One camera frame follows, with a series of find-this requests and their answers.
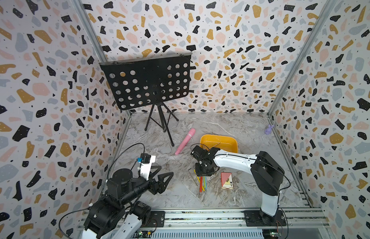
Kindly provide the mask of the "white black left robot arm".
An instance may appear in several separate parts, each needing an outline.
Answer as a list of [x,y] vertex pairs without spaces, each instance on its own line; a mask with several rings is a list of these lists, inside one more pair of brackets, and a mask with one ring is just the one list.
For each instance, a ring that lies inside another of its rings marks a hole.
[[140,227],[156,228],[158,220],[152,216],[152,208],[139,199],[147,191],[153,195],[164,193],[173,176],[173,172],[168,172],[158,175],[158,179],[152,176],[145,179],[134,177],[128,168],[114,172],[107,181],[105,194],[89,208],[82,238],[103,239],[121,220],[115,239],[129,239]]

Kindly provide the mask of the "second left robot arm base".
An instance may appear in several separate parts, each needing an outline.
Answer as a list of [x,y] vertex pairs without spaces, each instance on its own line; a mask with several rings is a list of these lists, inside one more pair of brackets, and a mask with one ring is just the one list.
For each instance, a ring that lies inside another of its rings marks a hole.
[[148,239],[165,224],[165,211],[152,211],[147,204],[138,201],[128,213],[114,239]]

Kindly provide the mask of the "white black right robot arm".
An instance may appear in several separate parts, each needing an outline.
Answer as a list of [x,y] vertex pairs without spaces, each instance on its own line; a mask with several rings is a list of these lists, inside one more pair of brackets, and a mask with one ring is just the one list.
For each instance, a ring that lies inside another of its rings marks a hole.
[[279,215],[280,186],[285,177],[283,168],[265,151],[258,154],[238,154],[220,148],[209,150],[195,146],[190,155],[197,160],[195,172],[198,177],[212,176],[217,168],[231,168],[253,176],[262,192],[261,209],[254,213],[252,222],[270,226]]

